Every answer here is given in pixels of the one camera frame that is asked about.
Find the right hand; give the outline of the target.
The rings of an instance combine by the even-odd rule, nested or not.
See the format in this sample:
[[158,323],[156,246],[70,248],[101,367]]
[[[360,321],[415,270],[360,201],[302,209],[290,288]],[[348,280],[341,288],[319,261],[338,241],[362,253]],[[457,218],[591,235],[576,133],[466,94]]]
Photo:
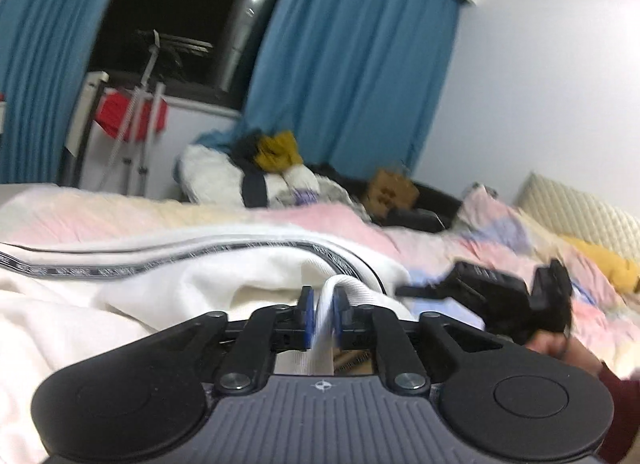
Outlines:
[[537,354],[545,354],[569,366],[576,366],[593,376],[599,376],[603,368],[602,361],[572,336],[539,331],[526,343],[526,347]]

